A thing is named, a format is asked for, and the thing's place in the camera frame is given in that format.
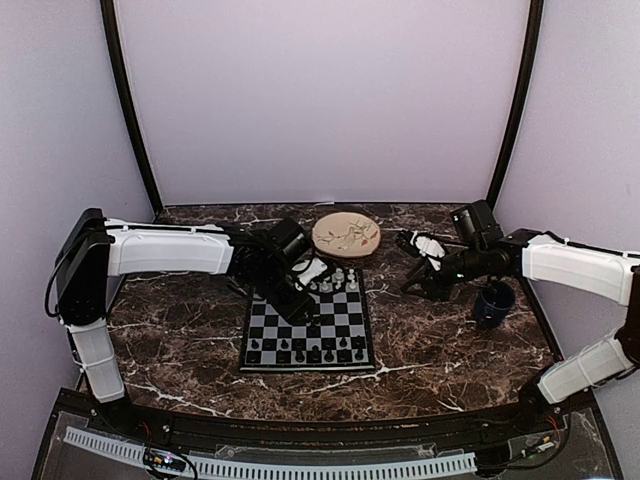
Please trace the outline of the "black white chess board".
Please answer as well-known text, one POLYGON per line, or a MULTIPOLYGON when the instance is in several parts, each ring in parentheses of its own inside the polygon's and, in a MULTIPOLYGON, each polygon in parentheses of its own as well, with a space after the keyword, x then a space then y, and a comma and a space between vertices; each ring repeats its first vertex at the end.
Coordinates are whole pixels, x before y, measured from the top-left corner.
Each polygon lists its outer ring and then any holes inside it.
POLYGON ((291 325, 265 299, 250 298, 245 315, 239 370, 367 371, 376 366, 369 310, 360 269, 336 274, 344 280, 311 285, 313 316, 291 325))

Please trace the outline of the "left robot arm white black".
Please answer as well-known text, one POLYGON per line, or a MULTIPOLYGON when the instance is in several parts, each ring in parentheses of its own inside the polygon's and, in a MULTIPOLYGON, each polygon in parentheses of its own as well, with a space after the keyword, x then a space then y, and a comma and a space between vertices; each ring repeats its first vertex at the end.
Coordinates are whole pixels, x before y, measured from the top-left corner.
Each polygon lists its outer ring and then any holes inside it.
POLYGON ((159 225, 104 217, 85 210, 56 260, 46 288, 46 314, 66 327, 77 362, 101 417, 120 436, 141 427, 140 412, 124 398, 122 380, 107 327, 106 289, 110 277, 149 272, 200 272, 226 276, 251 288, 291 324, 309 316, 312 280, 327 265, 312 253, 303 228, 285 218, 269 230, 237 225, 159 225))

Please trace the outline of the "black king piece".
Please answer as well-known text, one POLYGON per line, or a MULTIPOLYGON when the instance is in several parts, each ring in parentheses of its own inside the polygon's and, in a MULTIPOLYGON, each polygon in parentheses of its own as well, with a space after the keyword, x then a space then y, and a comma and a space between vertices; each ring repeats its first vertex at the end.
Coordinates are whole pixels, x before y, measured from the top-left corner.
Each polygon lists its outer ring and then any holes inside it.
POLYGON ((310 364, 316 364, 321 362, 321 350, 317 345, 314 345, 308 352, 307 362, 310 364))

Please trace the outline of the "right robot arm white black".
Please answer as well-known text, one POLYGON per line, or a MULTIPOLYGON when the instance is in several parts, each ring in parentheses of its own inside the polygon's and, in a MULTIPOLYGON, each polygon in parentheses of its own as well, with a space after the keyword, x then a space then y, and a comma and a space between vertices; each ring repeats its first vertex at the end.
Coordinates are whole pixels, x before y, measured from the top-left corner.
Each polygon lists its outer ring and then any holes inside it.
POLYGON ((589 292, 626 308, 624 324, 579 353, 533 377, 519 392, 510 424, 534 432, 549 416, 549 405, 575 393, 631 374, 639 368, 639 255, 593 247, 546 231, 519 229, 504 234, 489 204, 479 200, 450 218, 456 251, 434 234, 402 230, 397 245, 418 259, 401 290, 431 301, 446 301, 453 287, 480 277, 526 278, 589 292))

